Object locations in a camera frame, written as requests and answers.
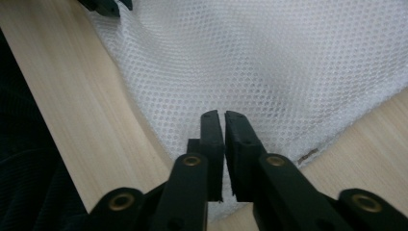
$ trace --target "dark cloth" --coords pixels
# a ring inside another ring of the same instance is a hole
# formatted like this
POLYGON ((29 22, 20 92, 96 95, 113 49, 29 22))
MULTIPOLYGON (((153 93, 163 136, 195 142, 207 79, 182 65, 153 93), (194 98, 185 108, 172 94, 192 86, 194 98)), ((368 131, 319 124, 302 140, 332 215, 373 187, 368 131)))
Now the dark cloth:
POLYGON ((0 33, 0 230, 79 230, 86 215, 0 33))

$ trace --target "brass screw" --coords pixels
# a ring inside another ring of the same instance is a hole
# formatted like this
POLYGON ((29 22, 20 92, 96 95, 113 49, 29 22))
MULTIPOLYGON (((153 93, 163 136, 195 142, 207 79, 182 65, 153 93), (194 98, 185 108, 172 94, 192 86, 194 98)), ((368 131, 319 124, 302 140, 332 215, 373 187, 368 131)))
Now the brass screw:
POLYGON ((351 199, 360 209, 367 212, 379 213, 382 210, 381 204, 367 195, 358 193, 351 196, 351 199))
POLYGON ((128 192, 117 194, 109 201, 109 208, 113 211, 122 211, 129 208, 135 202, 135 198, 128 192))
POLYGON ((184 158, 183 163, 186 166, 197 166, 201 163, 201 160, 198 157, 190 156, 184 158))
POLYGON ((285 164, 285 160, 277 156, 271 156, 267 158, 267 161, 270 165, 280 167, 285 164))

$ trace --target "black clamp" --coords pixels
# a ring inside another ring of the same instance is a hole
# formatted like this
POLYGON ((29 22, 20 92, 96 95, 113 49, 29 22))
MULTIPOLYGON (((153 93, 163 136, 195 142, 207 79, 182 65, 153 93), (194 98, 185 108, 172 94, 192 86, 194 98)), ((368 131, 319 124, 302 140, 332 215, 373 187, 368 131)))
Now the black clamp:
POLYGON ((201 139, 189 140, 167 182, 147 194, 107 193, 84 230, 206 230, 207 202, 222 201, 225 153, 233 192, 253 202, 259 230, 408 230, 408 219, 378 195, 353 189, 339 199, 318 192, 286 157, 268 154, 248 119, 217 111, 201 116, 201 139))
MULTIPOLYGON (((119 7, 115 0, 78 0, 88 11, 97 11, 103 16, 120 17, 119 7)), ((131 11, 132 0, 119 0, 131 11)))

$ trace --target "wood grain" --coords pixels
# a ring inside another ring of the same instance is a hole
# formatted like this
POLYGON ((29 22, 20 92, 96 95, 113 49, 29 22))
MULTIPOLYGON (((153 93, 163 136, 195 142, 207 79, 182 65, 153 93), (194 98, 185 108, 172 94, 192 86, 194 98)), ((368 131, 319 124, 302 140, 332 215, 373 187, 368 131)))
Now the wood grain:
MULTIPOLYGON (((171 161, 74 0, 2 0, 0 26, 88 211, 118 187, 144 192, 171 161)), ((362 188, 408 215, 408 90, 348 128, 302 169, 332 197, 362 188)), ((251 206, 209 230, 257 230, 251 206)))

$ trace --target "mesh bag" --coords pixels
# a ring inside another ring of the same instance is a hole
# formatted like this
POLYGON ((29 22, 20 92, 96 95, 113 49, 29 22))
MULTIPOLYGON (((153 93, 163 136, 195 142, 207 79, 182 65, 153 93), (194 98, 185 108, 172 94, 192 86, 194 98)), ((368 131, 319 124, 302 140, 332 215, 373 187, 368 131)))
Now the mesh bag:
MULTIPOLYGON (((245 114, 266 150, 302 166, 408 84, 404 0, 118 5, 120 19, 89 18, 172 159, 217 109, 245 114)), ((238 207, 224 175, 210 218, 238 207)))

